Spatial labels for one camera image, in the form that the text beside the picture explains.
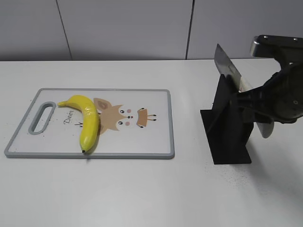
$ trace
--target deer ear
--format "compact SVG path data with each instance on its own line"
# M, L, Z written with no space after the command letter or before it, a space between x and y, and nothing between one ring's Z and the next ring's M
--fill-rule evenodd
M94 98L94 104L95 104L96 108L101 111L112 107L112 105L109 101L106 101L101 98Z

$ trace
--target black stand base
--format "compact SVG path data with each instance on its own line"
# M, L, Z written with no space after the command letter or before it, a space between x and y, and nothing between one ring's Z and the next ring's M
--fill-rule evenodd
M253 123L242 121L236 93L230 80L221 75L213 108L200 111L214 164L251 163L245 145Z

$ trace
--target yellow banana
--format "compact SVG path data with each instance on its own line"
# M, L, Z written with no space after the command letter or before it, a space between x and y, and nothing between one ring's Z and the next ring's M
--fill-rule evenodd
M83 129L80 135L82 153L93 147L97 139L99 115L94 103L85 96L72 96L69 100L59 102L59 107L69 106L78 109L83 114Z

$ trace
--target knife blade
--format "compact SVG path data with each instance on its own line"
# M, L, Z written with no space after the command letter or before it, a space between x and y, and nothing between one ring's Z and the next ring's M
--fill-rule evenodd
M227 56L219 44L217 44L217 48L214 53L214 63L216 64L216 67L219 70L220 74L223 74L225 77L227 77L227 75L230 75L239 92L253 89L250 83L239 73L237 68L232 63L231 59ZM257 126L263 138L268 138L271 135L274 130L274 125L274 122L257 122Z

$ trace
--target table surface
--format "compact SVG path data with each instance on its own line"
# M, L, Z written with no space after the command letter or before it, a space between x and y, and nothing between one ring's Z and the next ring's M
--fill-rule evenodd
M271 59L233 60L252 86ZM248 141L250 165L214 165L200 109L219 73L212 60L0 62L0 150L38 89L154 88L171 92L171 160L14 159L0 155L4 227L268 227L303 225L303 120Z

